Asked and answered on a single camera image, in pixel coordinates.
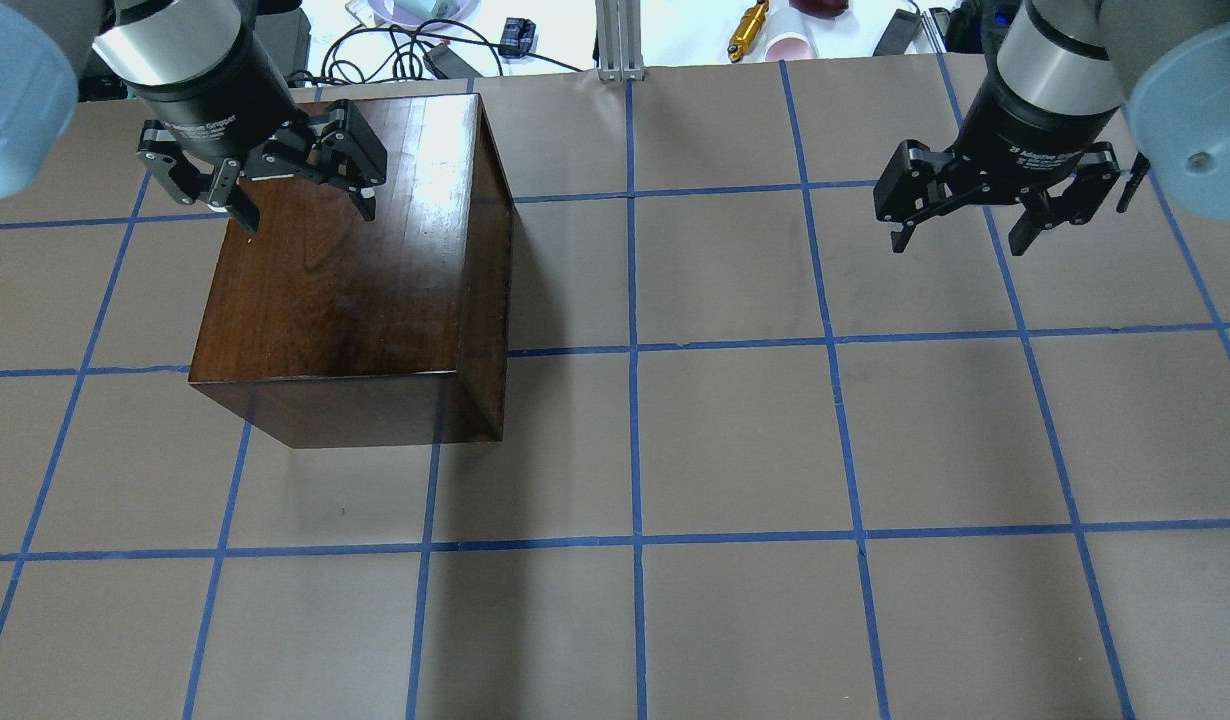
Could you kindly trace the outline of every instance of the blue cap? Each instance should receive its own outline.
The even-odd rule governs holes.
[[[1154,63],[1132,92],[1130,121],[1167,196],[1230,220],[1230,22]]]
[[[59,46],[0,4],[0,199],[33,182],[76,105],[77,76]]]

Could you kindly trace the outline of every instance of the brown box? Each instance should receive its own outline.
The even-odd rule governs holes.
[[[228,223],[189,384],[289,447],[499,439],[515,214],[481,100],[359,108],[387,148],[376,220],[246,183],[260,231]]]

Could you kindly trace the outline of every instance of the gold tool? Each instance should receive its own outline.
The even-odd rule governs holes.
[[[768,9],[770,9],[770,0],[756,0],[756,5],[744,10],[744,17],[739,18],[739,27],[729,37],[729,46],[726,47],[726,55],[729,57],[731,63],[743,60],[744,55],[753,49],[756,33],[761,32],[766,23]]]

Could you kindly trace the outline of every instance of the box top surface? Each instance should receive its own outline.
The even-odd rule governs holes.
[[[364,222],[327,186],[246,183],[260,231],[228,223],[191,382],[454,368],[481,103],[464,95],[358,105],[387,148],[376,219]]]

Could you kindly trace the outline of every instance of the black phone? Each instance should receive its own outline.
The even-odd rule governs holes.
[[[877,49],[872,50],[877,55],[903,55],[908,50],[909,42],[918,37],[918,31],[922,27],[921,15],[909,14],[908,10],[895,10],[891,23],[886,26],[886,32],[881,33],[877,41]]]

